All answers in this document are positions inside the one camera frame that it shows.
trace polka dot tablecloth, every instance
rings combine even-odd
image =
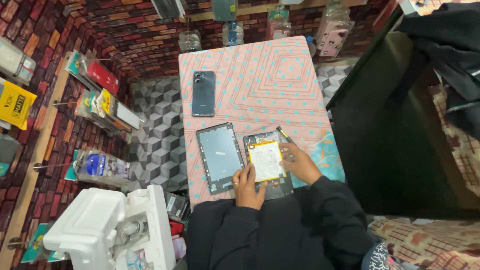
[[[230,192],[210,195],[195,136],[197,130],[225,122],[233,123],[241,145],[244,135],[274,131],[281,125],[310,154],[324,175],[344,181],[345,173],[304,37],[185,53],[179,56],[179,66],[192,206],[230,197]],[[195,71],[215,72],[214,117],[192,117]],[[242,147],[241,152],[246,162]],[[295,177],[293,184],[305,185]]]

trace black cloth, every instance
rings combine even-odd
[[[311,187],[264,202],[195,206],[187,230],[189,270],[360,269],[373,247],[350,188],[322,176]]]

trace pink phone case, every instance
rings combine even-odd
[[[337,29],[330,32],[320,56],[336,56],[338,50],[342,48],[343,40],[347,36],[347,33],[347,29]]]

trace brick wallpaper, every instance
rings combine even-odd
[[[270,1],[239,0],[240,7],[267,4]],[[206,0],[187,0],[188,13],[211,11]],[[371,26],[385,6],[386,0],[369,0],[367,5],[351,7],[350,17],[356,22],[339,57],[359,56],[373,37]],[[309,8],[290,13],[292,34],[312,35],[318,26],[323,8]],[[246,43],[263,41],[266,13],[238,17],[244,24]],[[191,23],[202,35],[203,49],[222,46],[221,23],[212,20]],[[186,23],[178,19],[160,19],[150,0],[8,0],[0,4],[0,35],[30,55],[38,64],[30,86],[38,95],[28,118],[28,129],[14,127],[9,135],[22,145],[5,177],[0,178],[0,245],[5,240],[10,218],[22,185],[27,165],[39,136],[57,75],[67,51],[92,52],[98,58],[112,58],[102,63],[120,79],[118,98],[128,104],[130,77],[158,77],[178,74],[179,32]],[[321,61],[318,56],[314,62]],[[82,84],[70,77],[62,101],[76,100]],[[74,106],[63,106],[55,119],[43,163],[70,162],[73,150],[86,146],[102,149],[122,157],[125,141],[109,137],[91,122],[75,117]],[[54,221],[83,188],[94,186],[63,180],[66,168],[54,167],[38,176],[34,195],[22,229],[21,238],[30,240],[37,225]],[[69,261],[46,264],[19,264],[24,250],[18,249],[13,269],[71,269]]]

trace smartphone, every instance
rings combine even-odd
[[[213,116],[215,111],[215,73],[193,73],[192,116]]]

